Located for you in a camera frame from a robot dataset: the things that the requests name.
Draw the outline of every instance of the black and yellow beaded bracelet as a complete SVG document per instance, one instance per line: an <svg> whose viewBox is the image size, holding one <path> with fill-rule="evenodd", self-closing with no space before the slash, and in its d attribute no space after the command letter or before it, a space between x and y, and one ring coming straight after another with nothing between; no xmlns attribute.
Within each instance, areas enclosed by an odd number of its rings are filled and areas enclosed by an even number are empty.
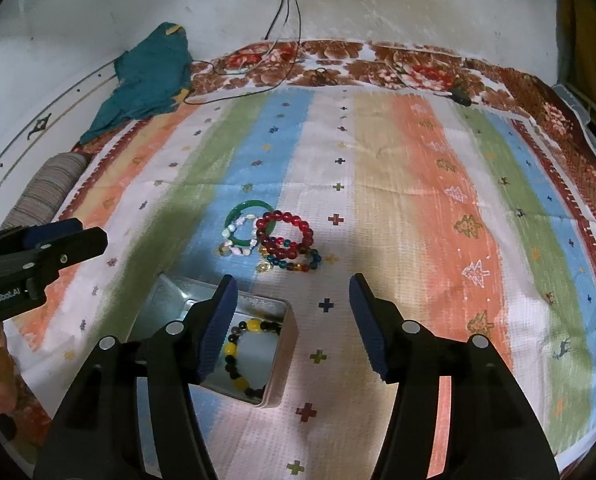
<svg viewBox="0 0 596 480"><path fill-rule="evenodd" d="M229 377L236 386L236 390L243 392L247 397L262 400L267 385L265 384L265 386L262 388L254 390L249 384L249 381L238 372L238 367L236 365L236 355L238 355L238 340L244 332L275 332L279 336L281 329L282 327L279 323L274 321L260 321L259 319L240 321L238 326L231 328L231 334L227 338L228 343L225 344L223 349L225 353L224 360L226 362L224 369L229 373Z"/></svg>

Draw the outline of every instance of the teal cloth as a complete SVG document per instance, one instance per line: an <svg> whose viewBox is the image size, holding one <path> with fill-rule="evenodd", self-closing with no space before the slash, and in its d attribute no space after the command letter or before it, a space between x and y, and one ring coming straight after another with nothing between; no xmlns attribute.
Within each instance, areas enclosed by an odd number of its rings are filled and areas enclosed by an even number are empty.
<svg viewBox="0 0 596 480"><path fill-rule="evenodd" d="M107 99L88 131L84 144L127 120L145 119L177 108L174 96L191 86L191 54L187 34L175 23L161 23L147 38L114 61L120 85Z"/></svg>

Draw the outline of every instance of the orange stripe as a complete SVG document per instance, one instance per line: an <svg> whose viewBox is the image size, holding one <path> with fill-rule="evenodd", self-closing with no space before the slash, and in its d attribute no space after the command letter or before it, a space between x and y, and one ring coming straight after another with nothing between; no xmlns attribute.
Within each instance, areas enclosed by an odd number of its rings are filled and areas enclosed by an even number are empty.
<svg viewBox="0 0 596 480"><path fill-rule="evenodd" d="M104 227L129 184L169 140L178 125L197 109L198 106L182 105L171 114L154 117L100 176L74 211L73 217L78 218L85 229ZM36 351L42 346L49 323L72 284L78 267L76 265L60 271L60 278L45 290L47 301L43 306L14 318L18 331L32 350Z"/></svg>
<svg viewBox="0 0 596 480"><path fill-rule="evenodd" d="M423 97L396 96L392 111L409 160L415 164L413 173L419 179L418 192L412 200L428 255L427 278L421 283L427 290L427 327L436 336L462 341L475 332L484 333L511 366L497 243L482 222L476 190L460 159L449 147L443 126ZM473 266L472 273L477 276L478 262L488 274L480 276L482 283L473 283L463 275L463 270ZM444 468L449 392L443 388L439 399L430 476Z"/></svg>

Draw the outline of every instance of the box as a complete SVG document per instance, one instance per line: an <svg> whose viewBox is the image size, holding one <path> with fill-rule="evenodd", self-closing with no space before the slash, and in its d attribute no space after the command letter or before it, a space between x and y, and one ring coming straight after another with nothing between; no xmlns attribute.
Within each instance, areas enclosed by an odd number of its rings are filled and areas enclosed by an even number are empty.
<svg viewBox="0 0 596 480"><path fill-rule="evenodd" d="M215 285L190 278L160 274L134 323L129 340L149 338L166 323L182 320L195 303L212 297L216 288ZM225 370L227 363L224 349L231 327L251 319L276 322L281 326L279 336L275 332L246 331L238 340L238 373L246 378L254 390L266 385L262 399L248 397L239 391ZM257 408L279 405L298 338L291 307L285 301L238 291L238 306L229 328L216 368L201 386Z"/></svg>

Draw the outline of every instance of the green stripe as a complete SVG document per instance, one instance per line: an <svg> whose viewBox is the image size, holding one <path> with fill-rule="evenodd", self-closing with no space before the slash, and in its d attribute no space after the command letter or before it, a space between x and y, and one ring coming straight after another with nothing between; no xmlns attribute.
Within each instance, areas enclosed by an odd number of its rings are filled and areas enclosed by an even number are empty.
<svg viewBox="0 0 596 480"><path fill-rule="evenodd" d="M518 167L502 133L480 111L463 107L456 107L456 110L471 128L489 173L498 183L500 195L509 207L508 218L513 219L520 235L541 298L552 292L556 300L549 306L550 329L544 342L549 349L548 376L552 392L546 436L551 449L561 452L584 434L591 415L588 388L591 384L591 356L586 345L575 285L549 216ZM508 185L501 184L502 177L507 179ZM517 208L524 211L524 217L516 215ZM570 358L551 358L553 352L559 351L560 342L569 337L572 341L568 354Z"/></svg>
<svg viewBox="0 0 596 480"><path fill-rule="evenodd" d="M110 300L95 333L114 334L120 340L128 337L156 276L171 269L180 257L266 100L266 94L236 100L207 132L204 144L185 162L135 241L123 273L112 282Z"/></svg>

